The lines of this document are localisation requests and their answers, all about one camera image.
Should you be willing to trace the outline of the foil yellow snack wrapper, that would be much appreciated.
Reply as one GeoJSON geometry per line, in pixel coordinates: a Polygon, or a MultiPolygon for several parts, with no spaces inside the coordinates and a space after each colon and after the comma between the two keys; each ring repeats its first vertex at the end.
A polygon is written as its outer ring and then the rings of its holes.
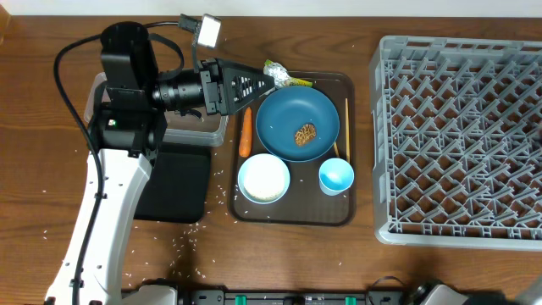
{"type": "Polygon", "coordinates": [[[283,65],[269,59],[264,63],[263,73],[274,78],[276,88],[284,88],[287,86],[312,87],[312,82],[290,76],[283,65]]]}

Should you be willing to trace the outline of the blue plate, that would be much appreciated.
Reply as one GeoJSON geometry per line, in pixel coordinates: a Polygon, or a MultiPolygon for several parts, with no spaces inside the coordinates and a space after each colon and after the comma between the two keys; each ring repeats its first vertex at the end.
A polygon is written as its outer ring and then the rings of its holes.
{"type": "Polygon", "coordinates": [[[322,92],[291,86],[270,94],[257,111],[257,137],[273,155],[289,162],[308,162],[322,157],[338,138],[340,117],[332,101],[322,92]],[[316,131],[304,145],[297,132],[305,125],[316,131]]]}

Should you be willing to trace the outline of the brown cookie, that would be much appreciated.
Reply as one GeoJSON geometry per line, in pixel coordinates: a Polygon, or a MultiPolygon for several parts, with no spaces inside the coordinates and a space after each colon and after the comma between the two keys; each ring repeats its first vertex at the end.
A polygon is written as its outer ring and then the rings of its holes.
{"type": "Polygon", "coordinates": [[[316,127],[311,123],[304,124],[294,135],[295,144],[298,147],[306,146],[309,142],[314,140],[316,136],[316,127]]]}

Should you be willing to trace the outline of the light blue cup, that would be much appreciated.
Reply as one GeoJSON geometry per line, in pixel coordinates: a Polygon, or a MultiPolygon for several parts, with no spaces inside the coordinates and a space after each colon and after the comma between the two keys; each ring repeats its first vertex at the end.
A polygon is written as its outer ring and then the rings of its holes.
{"type": "Polygon", "coordinates": [[[349,189],[354,180],[354,169],[342,158],[330,158],[318,170],[320,189],[328,196],[336,196],[349,189]]]}

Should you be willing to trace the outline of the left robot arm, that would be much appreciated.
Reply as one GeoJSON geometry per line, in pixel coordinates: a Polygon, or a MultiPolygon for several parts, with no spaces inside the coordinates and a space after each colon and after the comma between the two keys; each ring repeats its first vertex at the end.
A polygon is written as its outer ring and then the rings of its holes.
{"type": "Polygon", "coordinates": [[[155,29],[125,21],[97,35],[107,79],[97,88],[91,120],[80,123],[90,151],[86,188],[48,304],[179,303],[179,288],[166,280],[121,291],[134,214],[165,135],[165,114],[228,116],[274,89],[273,77],[260,69],[220,58],[160,71],[152,45],[163,37],[155,29]]]}

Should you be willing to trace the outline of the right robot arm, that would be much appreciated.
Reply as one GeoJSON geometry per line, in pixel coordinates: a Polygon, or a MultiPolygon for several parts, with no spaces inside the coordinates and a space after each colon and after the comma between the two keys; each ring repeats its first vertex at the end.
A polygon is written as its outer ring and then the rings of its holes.
{"type": "Polygon", "coordinates": [[[515,299],[508,299],[501,291],[460,292],[432,280],[403,297],[401,302],[406,305],[541,305],[541,277],[515,299]]]}

